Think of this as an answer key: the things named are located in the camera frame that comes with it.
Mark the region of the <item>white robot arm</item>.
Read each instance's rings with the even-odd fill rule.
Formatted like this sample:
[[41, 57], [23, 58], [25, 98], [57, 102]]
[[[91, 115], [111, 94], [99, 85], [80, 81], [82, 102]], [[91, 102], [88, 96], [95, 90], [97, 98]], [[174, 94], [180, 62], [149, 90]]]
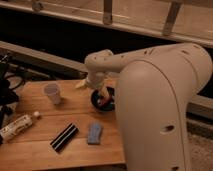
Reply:
[[179, 43], [85, 58], [88, 75], [78, 87], [108, 92], [104, 79], [119, 74], [115, 114], [127, 171], [191, 171], [186, 111], [189, 101], [213, 73], [208, 52], [194, 43]]

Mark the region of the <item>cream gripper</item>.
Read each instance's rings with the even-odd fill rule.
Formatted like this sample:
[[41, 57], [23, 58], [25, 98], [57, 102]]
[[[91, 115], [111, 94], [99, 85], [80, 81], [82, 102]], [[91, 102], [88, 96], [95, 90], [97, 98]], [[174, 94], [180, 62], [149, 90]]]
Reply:
[[[100, 90], [104, 85], [104, 79], [106, 74], [102, 72], [92, 72], [89, 71], [86, 77], [86, 80], [83, 79], [79, 83], [76, 84], [76, 89], [86, 89], [87, 86], [91, 89]], [[110, 99], [110, 94], [107, 90], [107, 87], [103, 87], [101, 89], [101, 95], [105, 100]]]

